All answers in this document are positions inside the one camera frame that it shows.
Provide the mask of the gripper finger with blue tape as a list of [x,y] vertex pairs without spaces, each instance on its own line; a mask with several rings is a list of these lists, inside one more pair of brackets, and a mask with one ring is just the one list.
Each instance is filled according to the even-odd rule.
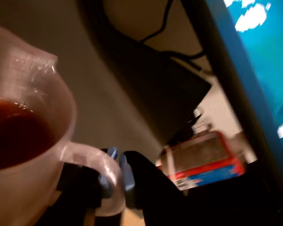
[[118,150],[65,147],[56,201],[58,226],[92,226],[97,217],[119,215]]
[[185,196],[154,163],[137,151],[125,151],[119,165],[126,206],[141,210],[145,225],[184,225]]

